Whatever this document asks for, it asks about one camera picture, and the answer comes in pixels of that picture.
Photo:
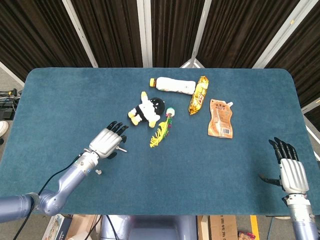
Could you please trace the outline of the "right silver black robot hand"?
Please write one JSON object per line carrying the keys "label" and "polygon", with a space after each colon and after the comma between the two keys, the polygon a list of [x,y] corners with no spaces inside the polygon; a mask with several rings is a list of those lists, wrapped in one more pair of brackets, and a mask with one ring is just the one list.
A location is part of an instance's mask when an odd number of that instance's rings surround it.
{"label": "right silver black robot hand", "polygon": [[287,194],[305,195],[309,191],[309,184],[305,168],[299,161],[296,149],[277,137],[268,142],[273,147],[280,175],[278,179],[273,179],[259,174],[259,178],[267,184],[281,187]]}

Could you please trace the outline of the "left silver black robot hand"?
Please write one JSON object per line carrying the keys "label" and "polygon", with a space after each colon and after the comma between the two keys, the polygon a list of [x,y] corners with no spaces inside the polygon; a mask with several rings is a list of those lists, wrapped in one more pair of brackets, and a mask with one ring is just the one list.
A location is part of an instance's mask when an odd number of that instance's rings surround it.
{"label": "left silver black robot hand", "polygon": [[112,159],[117,155],[116,150],[127,153],[128,151],[120,147],[120,143],[125,143],[127,137],[122,133],[128,128],[122,122],[111,122],[104,128],[89,144],[89,150],[95,152],[99,159]]}

